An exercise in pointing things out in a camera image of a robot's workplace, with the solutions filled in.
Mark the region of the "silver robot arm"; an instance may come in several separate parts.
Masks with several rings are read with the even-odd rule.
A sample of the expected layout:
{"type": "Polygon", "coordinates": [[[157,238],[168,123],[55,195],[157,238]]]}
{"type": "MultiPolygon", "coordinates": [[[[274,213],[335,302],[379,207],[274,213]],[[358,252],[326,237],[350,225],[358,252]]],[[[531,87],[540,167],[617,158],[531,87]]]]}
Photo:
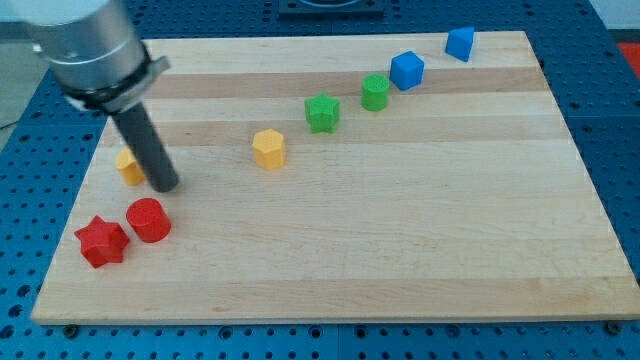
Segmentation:
{"type": "Polygon", "coordinates": [[[151,58],[119,0],[6,0],[1,19],[24,26],[78,109],[125,112],[170,68],[151,58]]]}

